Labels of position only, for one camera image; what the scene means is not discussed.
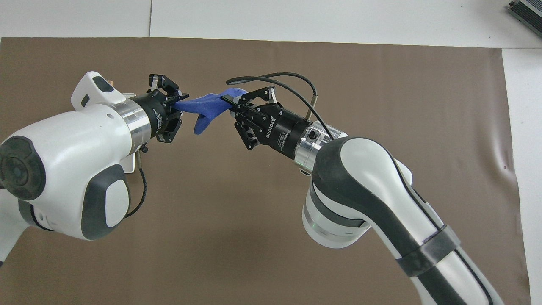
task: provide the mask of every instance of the blue cloth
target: blue cloth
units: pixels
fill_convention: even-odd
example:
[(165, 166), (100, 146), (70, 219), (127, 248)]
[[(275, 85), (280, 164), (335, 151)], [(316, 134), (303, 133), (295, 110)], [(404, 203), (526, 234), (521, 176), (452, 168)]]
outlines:
[(229, 88), (220, 94), (211, 93), (192, 100), (178, 101), (173, 108), (191, 113), (199, 113), (198, 120), (194, 126), (194, 133), (200, 135), (211, 124), (212, 120), (231, 108), (231, 105), (223, 101), (220, 97), (238, 97), (245, 93), (247, 91), (241, 88)]

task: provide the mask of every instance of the black rubber band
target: black rubber band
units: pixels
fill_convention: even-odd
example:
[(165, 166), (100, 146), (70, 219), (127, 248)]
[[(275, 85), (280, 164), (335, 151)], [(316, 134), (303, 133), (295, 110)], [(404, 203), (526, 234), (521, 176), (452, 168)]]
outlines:
[(361, 227), (362, 224), (365, 222), (363, 219), (350, 219), (343, 217), (334, 211), (330, 210), (321, 200), (318, 198), (318, 195), (316, 194), (316, 191), (314, 190), (314, 185), (311, 183), (311, 186), (309, 188), (309, 193), (311, 194), (312, 202), (314, 203), (314, 206), (320, 213), (322, 213), (323, 216), (325, 216), (327, 219), (331, 220), (332, 222), (345, 226), (345, 227)]
[(444, 225), (418, 249), (397, 259), (397, 263), (409, 277), (419, 276), (433, 268), (460, 244), (454, 231)]
[(39, 228), (42, 228), (44, 229), (45, 231), (50, 231), (50, 232), (54, 232), (54, 230), (51, 230), (49, 228), (46, 228), (44, 226), (42, 226), (36, 219), (36, 214), (34, 214), (34, 206), (33, 205), (30, 205), (30, 212), (32, 213), (32, 220), (34, 221), (34, 223), (36, 224), (36, 226), (38, 226)]

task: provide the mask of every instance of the black round cap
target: black round cap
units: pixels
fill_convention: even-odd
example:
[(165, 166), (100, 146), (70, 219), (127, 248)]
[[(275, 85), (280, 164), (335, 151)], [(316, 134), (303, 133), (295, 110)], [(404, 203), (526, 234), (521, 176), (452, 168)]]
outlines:
[(22, 200), (41, 195), (45, 167), (30, 139), (14, 136), (0, 145), (0, 184)]

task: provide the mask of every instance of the brown paper backdrop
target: brown paper backdrop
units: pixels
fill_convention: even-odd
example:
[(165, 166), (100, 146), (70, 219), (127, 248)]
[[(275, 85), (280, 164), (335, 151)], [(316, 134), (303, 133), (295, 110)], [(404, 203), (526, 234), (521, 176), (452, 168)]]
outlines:
[[(71, 111), (87, 71), (135, 93), (149, 73), (166, 74), (193, 97), (221, 92), (235, 76), (304, 74), (324, 120), (387, 147), (504, 301), (529, 302), (499, 49), (2, 39), (0, 139)], [(304, 83), (283, 80), (309, 96)], [(290, 93), (278, 89), (278, 99), (305, 113)], [(0, 270), (2, 304), (420, 303), (373, 231), (341, 250), (310, 239), (301, 222), (309, 178), (291, 160), (245, 150), (228, 115), (201, 136), (192, 133), (196, 116), (183, 118), (174, 143), (152, 140), (143, 156), (140, 212), (95, 242), (27, 230)], [(129, 181), (139, 198), (139, 177)]]

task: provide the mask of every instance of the black cable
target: black cable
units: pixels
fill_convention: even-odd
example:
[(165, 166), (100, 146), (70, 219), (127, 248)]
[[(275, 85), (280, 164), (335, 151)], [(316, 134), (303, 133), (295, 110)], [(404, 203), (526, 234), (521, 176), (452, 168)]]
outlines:
[(300, 95), (296, 90), (292, 89), (290, 86), (284, 84), (283, 82), (280, 82), (280, 81), (277, 81), (277, 80), (274, 80), (274, 79), (268, 78), (268, 77), (234, 77), (234, 78), (228, 79), (228, 80), (226, 81), (226, 85), (242, 84), (242, 83), (244, 83), (244, 82), (254, 81), (254, 80), (270, 82), (270, 83), (272, 83), (272, 84), (281, 86), (281, 87), (283, 87), (284, 89), (286, 89), (286, 90), (292, 92), (295, 96), (297, 96), (299, 99), (301, 99), (301, 101), (302, 101), (303, 103), (305, 103), (305, 105), (309, 108), (309, 110), (314, 114), (314, 116), (316, 117), (316, 119), (318, 119), (318, 121), (320, 121), (320, 123), (322, 124), (322, 127), (324, 127), (325, 131), (326, 131), (327, 134), (330, 136), (330, 139), (331, 139), (331, 140), (334, 140), (333, 136), (331, 135), (330, 130), (327, 128), (326, 123), (324, 123), (324, 120), (322, 120), (322, 118), (321, 118), (320, 115), (316, 112), (316, 110), (313, 108), (313, 106), (311, 106), (310, 103), (307, 102), (307, 100), (306, 100), (302, 95)]
[(141, 179), (143, 180), (143, 194), (141, 195), (141, 200), (139, 201), (137, 207), (135, 207), (135, 209), (133, 209), (128, 214), (126, 214), (124, 218), (128, 218), (134, 215), (134, 213), (137, 212), (137, 210), (139, 210), (139, 208), (143, 205), (143, 201), (145, 201), (145, 197), (147, 196), (147, 179), (145, 178), (145, 173), (143, 173), (143, 168), (141, 166), (139, 166), (139, 173), (141, 174)]
[[(314, 87), (314, 85), (312, 84), (311, 80), (309, 80), (308, 78), (306, 78), (305, 76), (299, 74), (299, 73), (293, 73), (293, 72), (277, 72), (277, 73), (269, 73), (269, 74), (264, 74), (264, 75), (260, 75), (260, 77), (277, 77), (277, 76), (292, 76), (292, 77), (297, 77), (297, 78), (300, 78), (302, 80), (304, 80), (312, 89), (312, 95), (314, 96), (318, 96), (318, 93), (316, 92), (316, 87)], [(245, 82), (249, 82), (251, 80), (244, 80), (244, 81), (239, 81), (239, 82), (236, 82), (235, 84), (244, 84)]]

